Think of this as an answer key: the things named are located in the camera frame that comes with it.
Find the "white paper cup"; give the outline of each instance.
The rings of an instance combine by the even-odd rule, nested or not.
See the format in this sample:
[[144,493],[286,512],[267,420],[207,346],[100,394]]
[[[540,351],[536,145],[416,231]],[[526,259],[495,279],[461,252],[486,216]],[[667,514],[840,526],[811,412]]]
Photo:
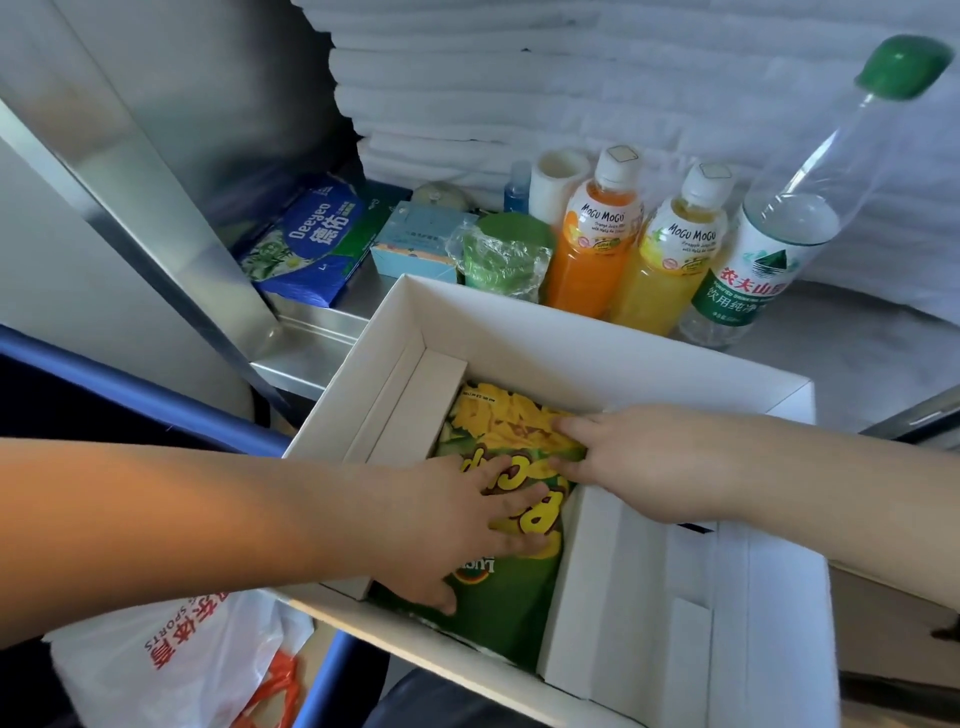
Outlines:
[[537,160],[530,177],[530,214],[559,228],[570,196],[589,176],[591,168],[589,157],[579,150],[545,152]]

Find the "blue bottle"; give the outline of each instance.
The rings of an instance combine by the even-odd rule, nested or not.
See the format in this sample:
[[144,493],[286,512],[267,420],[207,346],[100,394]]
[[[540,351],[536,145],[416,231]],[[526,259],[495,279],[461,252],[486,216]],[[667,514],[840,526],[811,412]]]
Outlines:
[[510,179],[503,186],[503,211],[527,214],[530,204],[530,162],[520,159],[510,167]]

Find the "chip bag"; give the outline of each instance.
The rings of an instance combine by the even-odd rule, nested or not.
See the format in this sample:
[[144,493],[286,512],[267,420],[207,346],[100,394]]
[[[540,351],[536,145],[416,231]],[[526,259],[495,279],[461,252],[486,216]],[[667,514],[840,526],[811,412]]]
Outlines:
[[579,460],[585,453],[582,445],[553,429],[554,419],[565,414],[492,384],[465,384],[447,415],[435,454],[462,455],[464,471],[482,460],[512,455],[510,469],[485,493],[508,493],[541,481],[550,493],[493,526],[508,533],[544,533],[547,545],[534,556],[483,558],[450,574],[446,582],[457,595],[453,617],[400,599],[379,584],[373,585],[369,599],[535,671],[563,553],[561,507],[576,485],[551,470],[547,458]]

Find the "small bottle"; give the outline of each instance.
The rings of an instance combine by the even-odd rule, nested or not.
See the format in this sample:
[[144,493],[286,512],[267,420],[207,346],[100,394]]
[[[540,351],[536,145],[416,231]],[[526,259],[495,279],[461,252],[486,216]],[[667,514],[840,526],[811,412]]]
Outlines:
[[607,313],[643,219],[639,166],[633,147],[605,149],[593,179],[573,193],[547,271],[547,305],[595,319]]
[[756,176],[679,338],[723,350],[750,330],[856,216],[897,148],[908,102],[952,60],[952,49],[931,37],[893,36],[877,46],[846,96],[812,115],[808,133],[792,135]]
[[680,196],[664,202],[630,250],[610,320],[666,336],[680,320],[727,234],[733,190],[726,164],[694,164]]
[[510,166],[510,179],[503,186],[503,211],[527,214],[530,205],[530,162],[519,159]]

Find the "hand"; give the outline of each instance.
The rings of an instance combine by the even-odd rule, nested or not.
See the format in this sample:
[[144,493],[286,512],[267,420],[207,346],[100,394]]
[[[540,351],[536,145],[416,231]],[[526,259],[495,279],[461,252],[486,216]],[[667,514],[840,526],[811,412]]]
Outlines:
[[[541,534],[511,535],[490,529],[543,500],[543,483],[503,496],[482,496],[510,468],[511,458],[488,460],[461,473],[460,455],[426,460],[412,468],[377,468],[368,486],[373,516],[369,538],[376,544],[371,576],[410,601],[452,615],[453,590],[443,582],[469,561],[485,556],[534,554],[546,545]],[[365,482],[371,482],[366,476]]]
[[738,517],[732,464],[756,418],[656,404],[561,418],[554,426],[588,448],[579,463],[551,461],[570,480],[599,485],[655,521]]

